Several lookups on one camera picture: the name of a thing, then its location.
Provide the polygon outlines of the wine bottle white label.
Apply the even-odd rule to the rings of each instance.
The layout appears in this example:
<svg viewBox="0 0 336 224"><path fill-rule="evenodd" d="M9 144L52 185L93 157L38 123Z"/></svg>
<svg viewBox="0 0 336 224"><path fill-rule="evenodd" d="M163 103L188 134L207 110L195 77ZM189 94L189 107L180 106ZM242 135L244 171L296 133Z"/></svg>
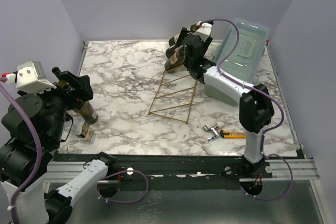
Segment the wine bottle white label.
<svg viewBox="0 0 336 224"><path fill-rule="evenodd" d="M188 33L192 34L198 29L198 27L197 27L196 24L192 24L188 27L183 27L181 30L183 30L183 29L187 30ZM177 43L179 36L180 36L180 33L174 35L173 37L171 37L169 39L169 46L170 47L174 46Z"/></svg>

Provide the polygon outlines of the wine bottle brown label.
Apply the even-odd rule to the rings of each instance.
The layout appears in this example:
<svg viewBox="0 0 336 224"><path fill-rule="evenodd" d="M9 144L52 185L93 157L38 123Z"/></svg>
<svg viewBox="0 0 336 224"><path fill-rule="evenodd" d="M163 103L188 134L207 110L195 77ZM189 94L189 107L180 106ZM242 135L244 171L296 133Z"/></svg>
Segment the wine bottle brown label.
<svg viewBox="0 0 336 224"><path fill-rule="evenodd" d="M165 52L167 59L170 59L174 54L177 54L177 58L180 58L183 54L183 46L173 45L169 47Z"/></svg>

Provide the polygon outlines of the clear glass bottle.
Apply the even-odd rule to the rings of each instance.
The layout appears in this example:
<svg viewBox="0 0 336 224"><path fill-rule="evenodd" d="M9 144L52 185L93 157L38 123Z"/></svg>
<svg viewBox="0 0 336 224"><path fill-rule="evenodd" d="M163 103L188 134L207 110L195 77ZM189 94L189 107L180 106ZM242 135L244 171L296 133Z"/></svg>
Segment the clear glass bottle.
<svg viewBox="0 0 336 224"><path fill-rule="evenodd" d="M88 123L84 123L80 129L80 131L77 132L77 134L74 134L74 136L79 139L82 142L90 142L93 138L94 130L91 128L91 126Z"/></svg>

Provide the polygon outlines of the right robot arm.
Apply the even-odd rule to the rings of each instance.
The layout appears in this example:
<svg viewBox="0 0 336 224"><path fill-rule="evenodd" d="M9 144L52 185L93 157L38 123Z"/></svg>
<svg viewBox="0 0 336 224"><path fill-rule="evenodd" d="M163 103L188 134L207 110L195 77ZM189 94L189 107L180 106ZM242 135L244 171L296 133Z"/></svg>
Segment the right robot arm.
<svg viewBox="0 0 336 224"><path fill-rule="evenodd" d="M275 111L271 100L266 97L268 89L265 85L254 86L250 83L242 86L237 78L228 75L225 78L217 69L217 65L204 57L212 38L203 40L197 33L183 27L175 46L183 48L183 65L191 77L202 84L212 86L229 96L239 105L239 121L246 131L246 145L241 165L242 173L249 178L260 172L259 162L264 158L262 130L271 123Z"/></svg>

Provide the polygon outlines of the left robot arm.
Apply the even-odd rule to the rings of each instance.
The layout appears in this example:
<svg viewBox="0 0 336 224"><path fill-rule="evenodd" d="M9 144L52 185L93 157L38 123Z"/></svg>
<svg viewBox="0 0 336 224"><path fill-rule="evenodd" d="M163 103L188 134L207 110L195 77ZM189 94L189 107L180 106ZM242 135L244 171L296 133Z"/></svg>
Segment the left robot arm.
<svg viewBox="0 0 336 224"><path fill-rule="evenodd" d="M10 139L1 147L1 185L5 189L12 223L66 223L78 199L102 178L116 175L116 159L104 152L70 182L48 193L43 190L47 166L63 142L70 110L82 110L93 99L88 76L75 76L53 68L57 82L48 81L32 67L1 76L1 84L14 83L19 96L9 101L2 125Z"/></svg>

